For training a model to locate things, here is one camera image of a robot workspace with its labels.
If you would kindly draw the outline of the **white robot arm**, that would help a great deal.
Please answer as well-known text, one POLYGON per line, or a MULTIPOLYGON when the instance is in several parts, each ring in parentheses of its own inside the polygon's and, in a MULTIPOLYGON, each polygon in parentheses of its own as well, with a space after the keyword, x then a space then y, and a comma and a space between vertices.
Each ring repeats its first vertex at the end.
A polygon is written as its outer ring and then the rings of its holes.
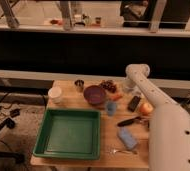
POLYGON ((147 64, 129 64, 125 72, 125 88, 138 88, 154 107, 149 127, 149 171, 190 171, 190 114, 148 79, 147 64))

